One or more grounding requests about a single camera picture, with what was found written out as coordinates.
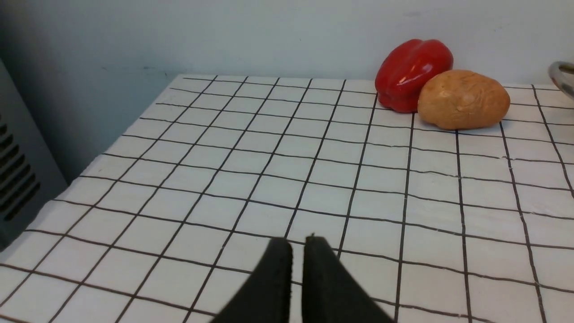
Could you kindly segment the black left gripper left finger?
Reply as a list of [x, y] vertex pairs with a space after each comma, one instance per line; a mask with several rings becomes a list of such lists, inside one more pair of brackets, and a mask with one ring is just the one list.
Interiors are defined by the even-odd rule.
[[273, 237], [256, 268], [213, 323], [287, 323], [291, 304], [292, 247]]

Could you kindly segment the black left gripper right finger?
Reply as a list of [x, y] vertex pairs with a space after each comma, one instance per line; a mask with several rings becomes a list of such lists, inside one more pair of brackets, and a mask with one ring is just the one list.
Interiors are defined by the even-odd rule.
[[354, 280], [322, 236], [308, 236], [303, 263], [304, 323], [393, 323]]

